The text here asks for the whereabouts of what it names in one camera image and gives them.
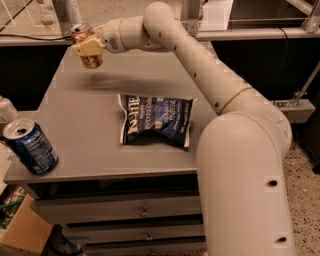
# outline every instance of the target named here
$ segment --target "cardboard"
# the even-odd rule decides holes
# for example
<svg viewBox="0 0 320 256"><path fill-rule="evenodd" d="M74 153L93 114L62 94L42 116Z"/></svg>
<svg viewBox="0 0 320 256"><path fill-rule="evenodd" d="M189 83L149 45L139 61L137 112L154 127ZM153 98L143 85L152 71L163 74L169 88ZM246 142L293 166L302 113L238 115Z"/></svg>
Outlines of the cardboard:
<svg viewBox="0 0 320 256"><path fill-rule="evenodd" d="M30 209L33 200L30 195L26 196L0 239L1 256L41 255L53 225Z"/></svg>

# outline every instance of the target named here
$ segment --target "can lid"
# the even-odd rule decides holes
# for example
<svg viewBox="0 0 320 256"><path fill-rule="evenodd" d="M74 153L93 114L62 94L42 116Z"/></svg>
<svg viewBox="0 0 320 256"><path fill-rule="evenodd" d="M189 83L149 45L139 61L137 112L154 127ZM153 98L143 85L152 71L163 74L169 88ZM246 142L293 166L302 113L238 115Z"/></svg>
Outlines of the can lid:
<svg viewBox="0 0 320 256"><path fill-rule="evenodd" d="M3 130L3 136L9 140L20 139L29 134L34 127L34 121L29 118L20 118L8 123Z"/></svg>

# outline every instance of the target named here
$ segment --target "gray table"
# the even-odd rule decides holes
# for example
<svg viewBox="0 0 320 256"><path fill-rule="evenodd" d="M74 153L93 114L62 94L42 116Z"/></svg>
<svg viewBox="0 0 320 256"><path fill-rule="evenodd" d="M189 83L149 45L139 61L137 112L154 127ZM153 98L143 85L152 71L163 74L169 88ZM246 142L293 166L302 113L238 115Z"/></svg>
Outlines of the gray table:
<svg viewBox="0 0 320 256"><path fill-rule="evenodd" d="M216 114L175 56L135 50L118 55L105 52L103 59L101 67L88 70L68 49L32 115L54 146L59 162L52 172L36 176L14 158L4 177L6 183L29 190L30 183L196 171L199 136ZM197 98L190 147L146 138L135 145L120 144L124 113L118 105L118 93Z"/></svg>

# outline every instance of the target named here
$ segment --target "snack bag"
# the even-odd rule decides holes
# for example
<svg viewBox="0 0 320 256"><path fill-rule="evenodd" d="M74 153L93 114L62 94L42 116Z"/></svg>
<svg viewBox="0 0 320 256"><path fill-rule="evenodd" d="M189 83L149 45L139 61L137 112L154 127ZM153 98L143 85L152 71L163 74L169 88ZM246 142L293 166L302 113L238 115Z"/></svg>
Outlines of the snack bag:
<svg viewBox="0 0 320 256"><path fill-rule="evenodd" d="M119 104L125 112L120 142L130 144L141 134L156 133L188 147L194 101L119 94Z"/></svg>

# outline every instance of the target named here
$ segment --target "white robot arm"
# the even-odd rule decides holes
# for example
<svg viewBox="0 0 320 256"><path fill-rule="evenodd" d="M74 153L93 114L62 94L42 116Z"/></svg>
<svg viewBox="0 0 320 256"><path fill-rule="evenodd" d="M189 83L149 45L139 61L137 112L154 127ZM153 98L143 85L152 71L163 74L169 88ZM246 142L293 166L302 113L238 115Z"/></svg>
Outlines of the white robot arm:
<svg viewBox="0 0 320 256"><path fill-rule="evenodd" d="M219 117L203 131L198 180L210 256L295 256L282 170L292 134L277 107L191 37L161 2L74 44L79 56L172 51Z"/></svg>

